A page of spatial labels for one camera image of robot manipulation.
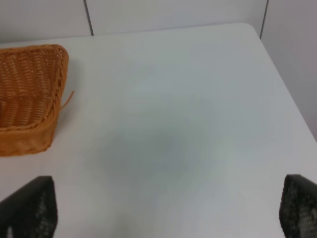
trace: orange wicker basket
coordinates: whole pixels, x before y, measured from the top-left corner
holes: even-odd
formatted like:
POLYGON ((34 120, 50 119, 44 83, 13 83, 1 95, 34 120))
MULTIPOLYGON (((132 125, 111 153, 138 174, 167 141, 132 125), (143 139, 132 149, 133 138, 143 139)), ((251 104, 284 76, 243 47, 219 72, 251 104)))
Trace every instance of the orange wicker basket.
POLYGON ((0 49, 0 156, 50 147, 67 66, 60 45, 0 49))

